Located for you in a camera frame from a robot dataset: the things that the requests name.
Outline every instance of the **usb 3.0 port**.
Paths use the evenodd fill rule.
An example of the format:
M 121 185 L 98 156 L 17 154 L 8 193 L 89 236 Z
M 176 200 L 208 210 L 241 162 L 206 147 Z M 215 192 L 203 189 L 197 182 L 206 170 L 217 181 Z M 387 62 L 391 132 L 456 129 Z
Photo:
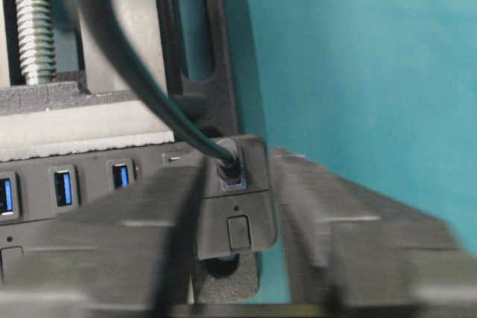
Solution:
M 73 204 L 72 178 L 69 171 L 60 171 L 54 174 L 54 188 L 58 206 Z
M 129 186 L 129 173 L 126 164 L 116 164 L 113 166 L 114 189 L 126 188 Z
M 0 214 L 13 215 L 13 192 L 10 179 L 0 179 Z

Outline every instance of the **cable plug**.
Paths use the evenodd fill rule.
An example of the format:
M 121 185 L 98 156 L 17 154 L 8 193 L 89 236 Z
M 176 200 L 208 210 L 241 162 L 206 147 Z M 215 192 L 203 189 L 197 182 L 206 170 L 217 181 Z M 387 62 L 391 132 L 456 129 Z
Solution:
M 215 160 L 217 175 L 228 187 L 246 186 L 243 156 L 236 141 L 227 138 L 218 141 L 217 144 L 227 149 L 233 158 L 231 162 L 226 162 L 222 159 Z

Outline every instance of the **usb port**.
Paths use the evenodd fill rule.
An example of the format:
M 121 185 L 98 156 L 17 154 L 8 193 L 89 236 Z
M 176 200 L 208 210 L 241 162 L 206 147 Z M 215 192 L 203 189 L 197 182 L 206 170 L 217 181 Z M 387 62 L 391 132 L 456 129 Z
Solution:
M 56 214 L 75 210 L 80 205 L 79 187 L 74 165 L 50 167 L 50 193 Z
M 116 164 L 113 166 L 114 189 L 127 188 L 129 186 L 129 173 L 126 164 Z
M 106 162 L 110 192 L 127 188 L 134 183 L 134 164 L 131 158 L 117 158 Z
M 54 188 L 57 194 L 58 206 L 70 206 L 73 204 L 72 179 L 69 171 L 61 171 L 54 174 Z
M 16 174 L 0 173 L 0 224 L 18 219 L 20 209 Z
M 10 179 L 0 179 L 0 214 L 13 215 L 13 192 Z

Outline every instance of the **teal wall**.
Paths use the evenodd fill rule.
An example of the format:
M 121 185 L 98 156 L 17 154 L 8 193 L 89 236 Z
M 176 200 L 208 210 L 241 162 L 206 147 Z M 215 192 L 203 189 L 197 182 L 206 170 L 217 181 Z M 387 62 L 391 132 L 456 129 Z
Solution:
M 443 217 L 477 251 L 477 0 L 241 0 L 250 77 L 233 1 L 241 106 L 262 99 L 269 145 Z

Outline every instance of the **gray plastic part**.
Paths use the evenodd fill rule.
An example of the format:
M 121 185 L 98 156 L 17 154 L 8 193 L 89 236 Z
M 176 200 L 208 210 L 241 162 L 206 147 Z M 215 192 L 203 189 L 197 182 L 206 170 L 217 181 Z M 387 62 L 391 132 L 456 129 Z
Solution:
M 37 86 L 0 89 L 0 115 L 66 109 L 136 100 L 131 91 L 101 94 L 83 92 L 77 81 L 53 82 Z
M 235 137 L 250 165 L 247 168 L 250 185 L 233 192 L 222 191 L 221 180 L 215 169 L 214 159 L 207 159 L 205 168 L 203 210 L 198 228 L 198 257 L 200 259 L 226 256 L 235 252 L 230 248 L 227 220 L 246 215 L 250 225 L 250 251 L 271 247 L 277 239 L 274 206 L 269 189 L 266 146 L 263 140 L 253 136 Z M 163 161 L 168 153 L 181 159 Z M 112 191 L 111 167 L 125 163 L 137 179 L 147 177 L 157 168 L 182 167 L 196 162 L 202 156 L 184 143 L 132 147 L 70 156 L 52 156 L 20 162 L 0 163 L 0 173 L 16 173 L 19 178 L 22 216 L 15 222 L 31 222 L 56 217 L 58 207 L 52 200 L 54 186 L 50 168 L 74 167 L 81 205 L 92 203 Z M 0 221 L 0 233 L 3 231 Z M 7 226 L 16 236 L 15 225 Z

